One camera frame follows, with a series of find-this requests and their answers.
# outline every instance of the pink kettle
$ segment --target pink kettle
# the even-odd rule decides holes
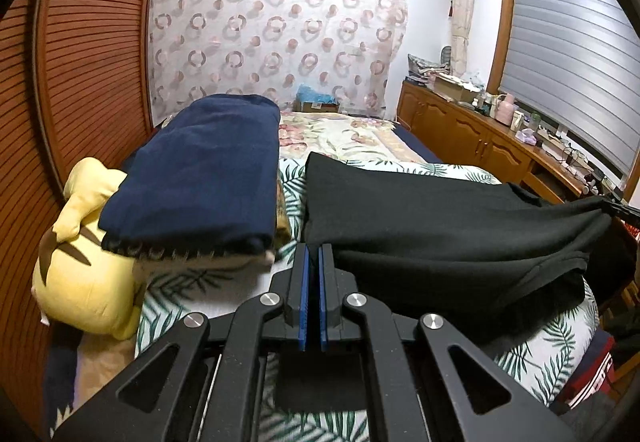
[[[516,111],[516,105],[513,104],[515,98],[511,94],[505,94],[504,100],[498,102],[498,107],[495,112],[495,120],[503,123],[504,125],[511,126],[513,120],[513,112]]]

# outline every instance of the folded navy blue blanket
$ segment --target folded navy blue blanket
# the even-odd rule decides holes
[[[152,260],[270,248],[279,122],[262,96],[192,103],[138,150],[102,210],[102,248]]]

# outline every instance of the stuffed animal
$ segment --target stuffed animal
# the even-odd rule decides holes
[[[64,187],[66,204],[40,241],[32,294],[47,316],[93,334],[135,334],[140,306],[132,258],[100,248],[102,207],[127,175],[83,158]]]

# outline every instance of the floral blanket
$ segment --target floral blanket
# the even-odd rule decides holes
[[[424,162],[393,129],[392,122],[377,118],[283,112],[279,130],[280,158],[304,159],[315,151],[342,161]]]
[[[477,167],[397,162],[389,158],[345,162],[370,170],[499,183],[490,173]],[[305,159],[280,159],[280,177],[292,231],[292,240],[280,249],[281,261],[273,265],[270,273],[248,267],[236,271],[187,270],[179,275],[156,275],[150,280],[145,296],[136,342],[137,353],[185,314],[200,311],[214,317],[229,313],[247,298],[266,291],[275,272],[292,266],[293,253],[302,234],[304,219]],[[580,306],[560,314],[531,339],[495,359],[505,372],[546,406],[553,401],[573,373],[595,332],[598,322],[596,303],[586,283],[585,292],[585,300]],[[258,435],[260,442],[369,440],[365,411],[307,414],[285,412],[278,408],[274,401],[277,373],[278,358],[272,354],[268,361],[262,396]]]

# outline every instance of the louvered wooden door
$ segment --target louvered wooden door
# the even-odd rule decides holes
[[[37,2],[15,0],[0,21],[0,386],[39,432],[49,331],[30,293],[38,243],[75,162],[116,167],[151,120],[147,0]]]

